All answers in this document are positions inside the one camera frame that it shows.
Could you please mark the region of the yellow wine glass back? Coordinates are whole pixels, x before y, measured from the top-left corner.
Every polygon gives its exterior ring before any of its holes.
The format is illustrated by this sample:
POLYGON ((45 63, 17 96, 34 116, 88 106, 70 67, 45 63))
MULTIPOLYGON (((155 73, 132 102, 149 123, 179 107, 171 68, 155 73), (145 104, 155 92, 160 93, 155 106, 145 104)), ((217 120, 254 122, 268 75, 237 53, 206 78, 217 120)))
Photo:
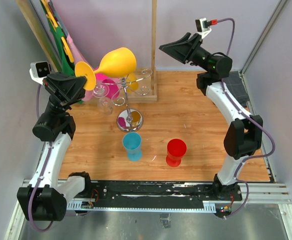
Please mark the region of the yellow wine glass back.
POLYGON ((128 75, 128 78, 126 80, 127 82, 127 93, 132 93, 133 91, 136 91, 139 88, 138 82, 136 82, 137 77, 135 76, 134 73, 131 73, 128 75))

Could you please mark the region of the pink plastic wine glass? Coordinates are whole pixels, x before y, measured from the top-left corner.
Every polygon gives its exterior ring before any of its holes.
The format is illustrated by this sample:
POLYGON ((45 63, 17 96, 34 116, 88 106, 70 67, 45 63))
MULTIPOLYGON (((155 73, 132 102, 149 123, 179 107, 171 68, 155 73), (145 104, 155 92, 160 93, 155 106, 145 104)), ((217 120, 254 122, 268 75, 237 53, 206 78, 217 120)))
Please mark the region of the pink plastic wine glass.
POLYGON ((116 99, 119 96, 119 85, 117 78, 110 78, 102 73, 96 74, 96 86, 93 89, 93 96, 96 98, 116 99))

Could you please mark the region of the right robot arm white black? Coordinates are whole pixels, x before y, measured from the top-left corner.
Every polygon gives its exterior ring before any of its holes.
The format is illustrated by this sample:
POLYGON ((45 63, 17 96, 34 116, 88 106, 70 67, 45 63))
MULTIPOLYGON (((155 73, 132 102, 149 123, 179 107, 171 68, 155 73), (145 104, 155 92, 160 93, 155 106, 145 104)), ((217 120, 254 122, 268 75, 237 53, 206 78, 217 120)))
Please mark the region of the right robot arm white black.
POLYGON ((189 63, 205 70, 197 75, 197 88, 217 106, 228 124, 223 141, 226 158, 221 170, 214 176, 211 189, 216 199, 224 200, 236 190, 236 178, 243 167, 243 160, 260 149, 263 120, 243 108, 224 84, 223 79, 229 77, 232 68, 232 59, 222 52, 210 53, 201 44, 201 35, 188 32, 181 39, 163 44, 159 49, 183 64, 189 63))

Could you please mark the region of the red plastic wine glass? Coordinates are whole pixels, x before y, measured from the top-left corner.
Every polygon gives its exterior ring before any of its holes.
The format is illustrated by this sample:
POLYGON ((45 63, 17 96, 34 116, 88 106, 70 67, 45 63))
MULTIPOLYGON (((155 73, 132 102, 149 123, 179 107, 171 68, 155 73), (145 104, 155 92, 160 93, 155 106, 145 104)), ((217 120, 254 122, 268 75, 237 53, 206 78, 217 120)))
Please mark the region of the red plastic wine glass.
POLYGON ((170 140, 167 144, 166 163, 170 167, 178 167, 186 151, 187 145, 183 140, 178 138, 170 140))

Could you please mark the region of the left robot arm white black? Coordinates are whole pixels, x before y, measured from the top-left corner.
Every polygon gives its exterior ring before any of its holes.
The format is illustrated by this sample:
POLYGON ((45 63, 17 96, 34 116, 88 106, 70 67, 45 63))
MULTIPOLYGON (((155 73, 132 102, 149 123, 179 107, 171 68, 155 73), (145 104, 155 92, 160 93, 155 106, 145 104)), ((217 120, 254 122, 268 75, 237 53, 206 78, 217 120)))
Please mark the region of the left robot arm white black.
POLYGON ((58 183, 62 162, 76 130, 74 118, 67 111, 84 97, 87 79, 61 72, 32 79, 50 94, 45 111, 33 127, 33 134, 44 143, 44 150, 29 185, 18 189, 17 199, 28 221, 59 222, 75 196, 87 198, 93 191, 85 171, 71 173, 64 183, 58 183))

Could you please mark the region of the blue plastic wine glass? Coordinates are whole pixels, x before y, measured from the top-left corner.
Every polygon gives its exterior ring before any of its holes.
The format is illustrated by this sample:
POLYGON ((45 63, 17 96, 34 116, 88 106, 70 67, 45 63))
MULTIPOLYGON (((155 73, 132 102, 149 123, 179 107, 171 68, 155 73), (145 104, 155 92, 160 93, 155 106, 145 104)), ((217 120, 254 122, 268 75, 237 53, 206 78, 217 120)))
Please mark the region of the blue plastic wine glass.
POLYGON ((141 145, 142 138, 136 132, 125 134, 122 140, 123 147, 126 150, 127 157, 130 161, 139 161, 142 157, 141 145))

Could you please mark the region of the yellow wine glass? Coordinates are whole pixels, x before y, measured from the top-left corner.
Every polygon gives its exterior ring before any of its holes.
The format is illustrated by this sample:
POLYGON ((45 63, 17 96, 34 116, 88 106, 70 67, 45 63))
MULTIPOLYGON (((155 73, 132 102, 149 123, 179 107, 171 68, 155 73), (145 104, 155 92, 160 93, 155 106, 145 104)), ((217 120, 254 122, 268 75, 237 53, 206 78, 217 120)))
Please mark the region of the yellow wine glass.
POLYGON ((127 82, 127 93, 132 93, 133 91, 136 91, 139 88, 138 82, 136 82, 137 77, 135 76, 134 73, 131 73, 128 75, 128 78, 126 80, 127 82))
POLYGON ((121 47, 108 52, 101 59, 99 67, 95 70, 84 62, 80 61, 75 65, 75 76, 85 77, 84 89, 91 91, 96 85, 96 74, 104 74, 111 78, 125 77, 135 71, 137 61, 135 55, 126 47, 121 47))

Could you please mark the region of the clear wine glass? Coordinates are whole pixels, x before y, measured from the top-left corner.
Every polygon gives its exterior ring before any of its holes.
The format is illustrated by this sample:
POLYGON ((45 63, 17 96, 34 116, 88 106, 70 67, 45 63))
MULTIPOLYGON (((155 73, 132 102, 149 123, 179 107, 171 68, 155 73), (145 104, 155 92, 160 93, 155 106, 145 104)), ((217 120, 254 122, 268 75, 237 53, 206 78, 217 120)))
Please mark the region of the clear wine glass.
POLYGON ((93 89, 93 96, 99 99, 97 104, 98 109, 106 116, 109 116, 113 113, 113 103, 107 97, 109 91, 109 87, 104 83, 96 84, 95 88, 93 89))

